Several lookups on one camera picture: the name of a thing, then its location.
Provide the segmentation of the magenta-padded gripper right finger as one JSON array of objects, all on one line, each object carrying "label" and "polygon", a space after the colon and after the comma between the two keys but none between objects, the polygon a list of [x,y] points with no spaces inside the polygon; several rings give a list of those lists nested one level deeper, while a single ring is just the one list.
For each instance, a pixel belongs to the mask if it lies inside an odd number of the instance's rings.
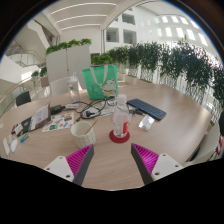
[{"label": "magenta-padded gripper right finger", "polygon": [[167,153],[157,154],[135,143],[131,144],[131,154],[145,185],[183,168]]}]

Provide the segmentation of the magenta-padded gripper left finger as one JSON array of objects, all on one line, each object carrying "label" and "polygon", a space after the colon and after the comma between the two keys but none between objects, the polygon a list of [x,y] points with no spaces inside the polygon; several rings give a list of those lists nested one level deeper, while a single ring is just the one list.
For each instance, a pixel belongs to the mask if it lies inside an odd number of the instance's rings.
[{"label": "magenta-padded gripper left finger", "polygon": [[81,186],[94,155],[94,145],[81,148],[67,157],[58,156],[45,170]]}]

